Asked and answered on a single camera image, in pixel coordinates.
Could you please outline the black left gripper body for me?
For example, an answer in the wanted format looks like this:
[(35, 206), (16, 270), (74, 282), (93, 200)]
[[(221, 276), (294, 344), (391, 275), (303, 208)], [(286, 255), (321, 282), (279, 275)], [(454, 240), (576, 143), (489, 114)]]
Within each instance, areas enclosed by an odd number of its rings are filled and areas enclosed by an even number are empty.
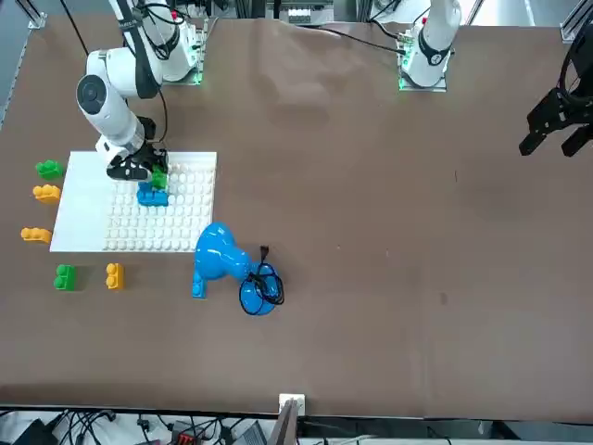
[(592, 122), (592, 106), (575, 103), (552, 88), (546, 96), (528, 113), (530, 134), (550, 134), (571, 125)]

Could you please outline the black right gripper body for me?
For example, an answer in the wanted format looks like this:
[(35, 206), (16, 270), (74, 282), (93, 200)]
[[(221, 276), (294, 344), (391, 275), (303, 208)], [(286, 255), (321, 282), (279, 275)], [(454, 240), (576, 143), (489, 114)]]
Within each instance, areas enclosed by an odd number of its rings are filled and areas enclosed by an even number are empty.
[(133, 162), (159, 162), (160, 151), (148, 141), (144, 141), (142, 146), (132, 153)]

